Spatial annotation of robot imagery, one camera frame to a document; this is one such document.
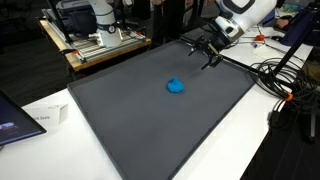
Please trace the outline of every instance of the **gray mat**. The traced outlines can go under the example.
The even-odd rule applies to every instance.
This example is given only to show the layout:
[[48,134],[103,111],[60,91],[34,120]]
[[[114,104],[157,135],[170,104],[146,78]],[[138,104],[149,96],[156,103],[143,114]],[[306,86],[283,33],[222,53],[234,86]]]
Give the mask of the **gray mat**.
[[[123,179],[171,179],[254,82],[172,42],[68,85]],[[171,77],[185,90],[168,92]]]

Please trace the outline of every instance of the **blue toy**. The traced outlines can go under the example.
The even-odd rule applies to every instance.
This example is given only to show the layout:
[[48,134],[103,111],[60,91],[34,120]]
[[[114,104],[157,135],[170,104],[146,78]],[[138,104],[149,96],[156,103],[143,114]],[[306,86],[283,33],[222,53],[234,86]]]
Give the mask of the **blue toy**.
[[178,93],[184,90],[184,85],[179,81],[179,78],[173,77],[169,80],[168,90],[172,93]]

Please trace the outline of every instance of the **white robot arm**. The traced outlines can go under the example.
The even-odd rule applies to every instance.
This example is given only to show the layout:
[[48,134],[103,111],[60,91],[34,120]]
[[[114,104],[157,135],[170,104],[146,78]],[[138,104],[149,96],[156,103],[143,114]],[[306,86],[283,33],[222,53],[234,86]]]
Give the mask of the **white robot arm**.
[[97,43],[101,47],[114,47],[121,43],[120,30],[116,26],[113,8],[107,0],[88,0],[97,18]]
[[275,8],[277,0],[217,0],[216,4],[221,11],[232,14],[231,19],[219,16],[215,20],[218,34],[222,33],[229,41],[225,44],[229,45],[265,18]]
[[218,56],[219,58],[221,50],[266,17],[275,8],[276,3],[277,0],[216,0],[216,5],[221,12],[229,17],[219,16],[215,19],[213,24],[217,32],[200,47],[209,56],[207,66],[212,66],[212,57]]

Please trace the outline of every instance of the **black cable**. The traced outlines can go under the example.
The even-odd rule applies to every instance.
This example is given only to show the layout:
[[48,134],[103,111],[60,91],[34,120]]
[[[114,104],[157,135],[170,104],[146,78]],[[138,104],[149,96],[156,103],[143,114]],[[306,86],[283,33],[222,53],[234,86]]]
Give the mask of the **black cable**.
[[[288,64],[276,76],[273,69],[279,64],[280,58],[267,59],[262,63],[252,64],[251,67],[256,67],[258,79],[250,71],[250,75],[256,84],[267,93],[280,98],[287,99],[289,94],[293,95],[291,100],[287,100],[286,104],[293,110],[299,110],[301,113],[309,113],[308,111],[300,110],[299,107],[311,107],[319,100],[319,93],[316,91],[317,85],[308,74],[297,64],[289,61]],[[292,90],[288,92],[279,79],[283,79],[289,83]]]

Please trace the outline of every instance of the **laptop screen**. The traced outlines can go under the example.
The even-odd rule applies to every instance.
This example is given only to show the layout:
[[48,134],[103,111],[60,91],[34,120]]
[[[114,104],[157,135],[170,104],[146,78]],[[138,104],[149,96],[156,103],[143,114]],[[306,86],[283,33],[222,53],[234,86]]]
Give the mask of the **laptop screen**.
[[43,127],[0,90],[0,146],[45,132]]

